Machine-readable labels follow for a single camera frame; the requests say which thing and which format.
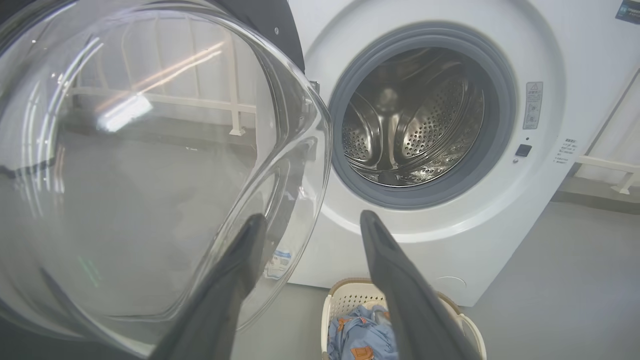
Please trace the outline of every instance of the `perforated metal drum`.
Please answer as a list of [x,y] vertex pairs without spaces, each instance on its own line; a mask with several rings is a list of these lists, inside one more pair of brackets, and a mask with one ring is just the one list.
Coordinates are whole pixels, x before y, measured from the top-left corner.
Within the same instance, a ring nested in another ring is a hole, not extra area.
[[353,94],[342,125],[351,167],[387,186],[444,175],[467,154],[484,118],[484,89],[473,60],[448,49],[398,54]]

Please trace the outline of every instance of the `beige laundry basket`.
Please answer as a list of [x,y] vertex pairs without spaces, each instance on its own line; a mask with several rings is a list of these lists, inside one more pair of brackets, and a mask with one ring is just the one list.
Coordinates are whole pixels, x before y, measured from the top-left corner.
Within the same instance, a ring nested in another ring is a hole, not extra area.
[[[445,306],[451,318],[460,326],[465,336],[476,346],[483,360],[486,360],[486,349],[484,340],[480,330],[473,321],[462,313],[460,308],[448,297],[438,293],[440,301]],[[352,278],[344,279],[333,285],[329,291],[329,295],[324,300],[322,310],[322,329],[320,331],[320,346],[322,349],[323,360],[328,360],[329,355],[326,351],[328,342],[328,331],[331,321],[339,316],[345,316],[352,312],[359,305],[366,302],[379,301],[380,305],[387,307],[385,294],[382,293],[370,279]]]

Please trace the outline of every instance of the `blue clothing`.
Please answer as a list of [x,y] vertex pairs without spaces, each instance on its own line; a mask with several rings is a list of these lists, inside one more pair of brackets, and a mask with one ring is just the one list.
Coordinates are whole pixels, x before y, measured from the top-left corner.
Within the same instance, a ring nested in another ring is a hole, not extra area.
[[387,321],[375,321],[379,305],[367,310],[358,306],[349,316],[333,319],[329,325],[327,353],[331,360],[397,360],[396,338]]

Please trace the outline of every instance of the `washing machine opening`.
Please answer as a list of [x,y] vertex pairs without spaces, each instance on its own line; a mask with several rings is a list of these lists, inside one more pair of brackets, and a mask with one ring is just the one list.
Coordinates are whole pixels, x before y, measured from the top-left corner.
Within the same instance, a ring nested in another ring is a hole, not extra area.
[[509,142],[511,74],[495,45],[459,25],[415,24],[388,34],[333,89],[334,171],[353,193],[386,208],[460,196]]
[[405,51],[373,69],[351,96],[342,148],[351,168],[385,186],[415,186],[455,167],[474,144],[485,94],[477,62],[441,47]]

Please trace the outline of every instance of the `black square latch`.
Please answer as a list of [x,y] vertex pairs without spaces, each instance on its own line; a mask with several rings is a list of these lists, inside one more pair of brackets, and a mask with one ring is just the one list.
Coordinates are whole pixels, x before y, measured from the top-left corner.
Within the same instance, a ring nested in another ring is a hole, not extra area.
[[529,155],[529,151],[531,151],[531,145],[525,145],[523,143],[518,146],[518,150],[516,151],[516,156],[527,156]]

